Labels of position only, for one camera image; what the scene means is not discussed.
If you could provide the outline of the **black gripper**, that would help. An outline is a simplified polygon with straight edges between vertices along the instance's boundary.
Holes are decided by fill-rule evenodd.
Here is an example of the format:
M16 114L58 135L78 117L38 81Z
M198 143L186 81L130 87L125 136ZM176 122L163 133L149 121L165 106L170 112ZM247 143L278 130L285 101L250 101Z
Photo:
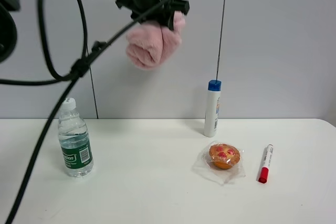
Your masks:
M116 0L118 8L127 8L132 11L131 19L142 24L146 21L146 17L139 16L148 9L158 4L162 0ZM158 18L161 26L167 27L170 31L174 31L174 15L175 12L181 12L186 15L190 10L189 1L186 0L170 0L162 4L157 10L149 15L149 18Z

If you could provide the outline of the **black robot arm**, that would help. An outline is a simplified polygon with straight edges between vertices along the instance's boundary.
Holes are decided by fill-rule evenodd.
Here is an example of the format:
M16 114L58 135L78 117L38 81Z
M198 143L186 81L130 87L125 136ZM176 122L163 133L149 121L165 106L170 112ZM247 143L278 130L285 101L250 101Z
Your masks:
M186 15L190 10L190 4L186 0L116 0L115 3L119 9L125 7L131 10L133 21L155 21L170 30L173 29L175 13ZM19 10L19 0L1 0L1 62L15 49L17 28L10 13Z

